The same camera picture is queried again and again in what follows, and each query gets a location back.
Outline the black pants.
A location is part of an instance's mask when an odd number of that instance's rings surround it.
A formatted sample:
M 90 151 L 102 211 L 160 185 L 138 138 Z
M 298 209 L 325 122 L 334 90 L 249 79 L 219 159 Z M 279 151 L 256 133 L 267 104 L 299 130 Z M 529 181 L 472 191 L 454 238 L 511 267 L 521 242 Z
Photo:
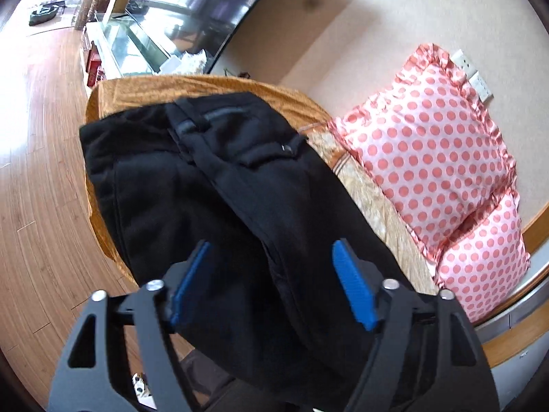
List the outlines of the black pants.
M 179 304 L 176 327 L 192 346 L 248 368 L 274 347 L 302 345 L 352 394 L 373 337 L 354 319 L 333 244 L 346 240 L 386 278 L 406 277 L 279 112 L 250 93 L 214 95 L 122 111 L 79 135 L 102 219 L 137 283 L 211 245 L 210 272 Z

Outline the person's dark trouser legs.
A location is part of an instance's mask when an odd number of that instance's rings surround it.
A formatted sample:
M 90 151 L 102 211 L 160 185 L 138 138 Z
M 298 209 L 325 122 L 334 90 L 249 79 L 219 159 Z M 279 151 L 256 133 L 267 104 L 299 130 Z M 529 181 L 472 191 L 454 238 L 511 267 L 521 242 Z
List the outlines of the person's dark trouser legs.
M 259 365 L 218 365 L 199 350 L 179 362 L 199 411 L 343 411 L 351 391 L 302 345 L 273 348 Z

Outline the large pink polka-dot pillow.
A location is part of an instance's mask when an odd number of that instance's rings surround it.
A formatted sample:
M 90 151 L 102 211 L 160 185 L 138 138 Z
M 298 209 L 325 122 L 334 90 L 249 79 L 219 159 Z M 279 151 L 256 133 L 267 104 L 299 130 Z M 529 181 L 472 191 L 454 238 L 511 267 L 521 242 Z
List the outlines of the large pink polka-dot pillow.
M 519 235 L 515 159 L 443 48 L 419 45 L 389 88 L 329 128 L 432 263 L 467 219 L 484 221 L 491 208 L 506 226 L 502 241 Z

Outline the glass tv cabinet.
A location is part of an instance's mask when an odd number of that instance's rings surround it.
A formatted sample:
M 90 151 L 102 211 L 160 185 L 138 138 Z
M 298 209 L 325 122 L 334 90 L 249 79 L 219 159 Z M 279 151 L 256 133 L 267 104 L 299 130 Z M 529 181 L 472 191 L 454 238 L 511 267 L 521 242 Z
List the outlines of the glass tv cabinet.
M 98 82 L 131 76 L 198 76 L 206 72 L 204 50 L 169 54 L 128 14 L 107 22 L 91 21 L 82 31 L 80 62 L 84 88 Z

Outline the curved black television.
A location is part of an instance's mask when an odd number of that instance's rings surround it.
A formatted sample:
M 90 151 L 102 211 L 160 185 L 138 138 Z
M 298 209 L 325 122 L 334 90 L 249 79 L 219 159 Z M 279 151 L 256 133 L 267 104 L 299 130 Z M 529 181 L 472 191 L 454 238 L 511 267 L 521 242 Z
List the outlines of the curved black television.
M 129 0 L 129 14 L 170 55 L 204 52 L 209 73 L 259 0 Z

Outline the wooden door frame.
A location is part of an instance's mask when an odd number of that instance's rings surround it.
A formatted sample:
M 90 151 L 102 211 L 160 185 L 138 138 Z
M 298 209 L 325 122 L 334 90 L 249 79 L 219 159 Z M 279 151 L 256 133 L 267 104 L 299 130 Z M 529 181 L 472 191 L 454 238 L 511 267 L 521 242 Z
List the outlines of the wooden door frame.
M 525 227 L 530 268 L 516 289 L 476 324 L 489 366 L 522 353 L 548 331 L 548 209 Z

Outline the white wall socket plate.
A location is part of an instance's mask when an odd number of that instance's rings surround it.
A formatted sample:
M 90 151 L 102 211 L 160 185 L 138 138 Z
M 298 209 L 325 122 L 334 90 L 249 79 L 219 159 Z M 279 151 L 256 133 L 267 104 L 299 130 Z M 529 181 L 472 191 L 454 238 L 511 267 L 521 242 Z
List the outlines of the white wall socket plate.
M 476 91 L 476 94 L 482 103 L 489 101 L 493 97 L 493 93 L 489 89 L 488 84 L 483 77 L 480 76 L 476 66 L 473 65 L 461 49 L 455 51 L 451 55 L 451 61 L 465 73 L 467 81 Z

